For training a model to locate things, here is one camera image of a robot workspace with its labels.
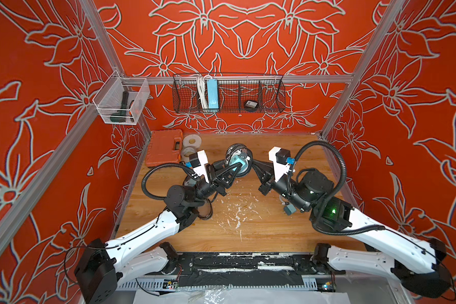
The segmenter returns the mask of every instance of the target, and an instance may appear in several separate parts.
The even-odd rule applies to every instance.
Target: orange toolbox
[[[182,130],[156,130],[152,131],[145,165],[155,167],[164,162],[181,161]]]

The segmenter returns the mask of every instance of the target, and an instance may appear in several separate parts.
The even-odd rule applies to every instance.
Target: tape roll
[[[191,134],[186,137],[184,137],[184,140],[182,141],[182,146],[183,147],[193,147],[195,149],[198,149],[201,146],[201,137],[196,134]]]
[[[193,154],[193,153],[196,153],[196,149],[194,149],[193,147],[185,147],[184,149],[182,149],[181,151],[181,159],[183,162],[189,162],[189,155]]]

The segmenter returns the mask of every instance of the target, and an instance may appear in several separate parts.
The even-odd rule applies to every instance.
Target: transparent storage box
[[[93,98],[93,103],[106,124],[136,125],[149,95],[147,79],[140,87],[127,86],[114,71]]]

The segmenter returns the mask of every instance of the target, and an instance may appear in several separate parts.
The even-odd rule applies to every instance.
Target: wire mesh basket
[[[234,74],[211,76],[205,74],[174,75],[173,105],[177,113],[275,113],[286,108],[286,88],[282,75]],[[197,78],[206,76],[217,80],[218,109],[203,108]]]
[[[122,79],[114,71],[93,103],[106,124],[136,125],[150,95],[149,84],[145,79],[141,86],[124,85]]]

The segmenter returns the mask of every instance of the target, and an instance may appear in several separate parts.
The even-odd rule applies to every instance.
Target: wooden tabletop
[[[206,150],[210,163],[222,160],[226,149],[234,143],[245,144],[259,161],[268,161],[268,151],[274,146],[289,149],[292,157],[308,142],[317,140],[314,135],[221,135],[201,134],[199,150]],[[299,159],[296,173],[303,168],[316,168],[334,181],[329,164],[321,147],[311,147]],[[148,172],[143,165],[135,188],[123,215],[117,237],[139,228],[154,219],[163,210],[163,201],[147,198],[140,181]],[[186,174],[178,168],[161,169],[147,181],[147,189],[155,195],[165,196],[170,186],[182,184]],[[213,203],[213,217],[197,219],[180,233],[164,239],[178,252],[312,252],[317,243],[330,243],[342,248],[365,250],[363,243],[346,236],[328,236],[313,230],[309,213],[287,216],[279,195],[271,191],[263,196],[260,181],[252,170],[239,178],[226,190],[225,197],[218,195]]]

